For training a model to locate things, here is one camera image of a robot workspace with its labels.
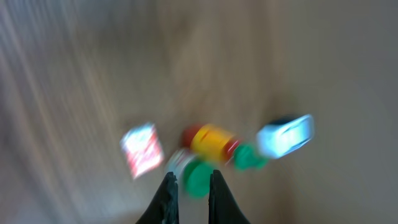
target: cylindrical container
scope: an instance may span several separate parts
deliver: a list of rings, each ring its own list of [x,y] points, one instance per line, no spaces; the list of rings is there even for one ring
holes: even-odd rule
[[[183,132],[182,145],[202,159],[221,162],[233,159],[235,167],[241,170],[260,168],[267,161],[257,155],[254,147],[243,144],[235,135],[212,124],[187,128]]]
[[[179,150],[169,160],[167,172],[172,171],[183,188],[192,197],[206,196],[210,191],[210,175],[215,168],[188,150]]]

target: green bottle cap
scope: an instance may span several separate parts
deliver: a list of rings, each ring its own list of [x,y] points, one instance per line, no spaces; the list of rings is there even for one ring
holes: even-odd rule
[[[251,167],[260,169],[264,167],[268,159],[257,155],[255,148],[249,144],[240,144],[234,151],[235,167],[245,170]]]
[[[194,160],[189,163],[183,173],[185,190],[192,197],[206,196],[210,191],[210,175],[214,167],[206,162]]]

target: red and white packet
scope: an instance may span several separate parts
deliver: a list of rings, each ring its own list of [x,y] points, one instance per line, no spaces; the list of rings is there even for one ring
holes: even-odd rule
[[[133,179],[155,169],[164,159],[155,125],[147,123],[126,133],[120,146],[126,154]]]

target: green object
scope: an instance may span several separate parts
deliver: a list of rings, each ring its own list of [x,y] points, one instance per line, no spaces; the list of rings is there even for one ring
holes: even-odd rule
[[[206,196],[210,191],[210,174],[214,167],[206,162],[194,160],[189,163],[183,173],[185,190],[192,197]]]
[[[258,156],[253,146],[249,144],[240,144],[234,151],[235,167],[239,170],[248,168],[258,168],[265,166],[268,159]]]

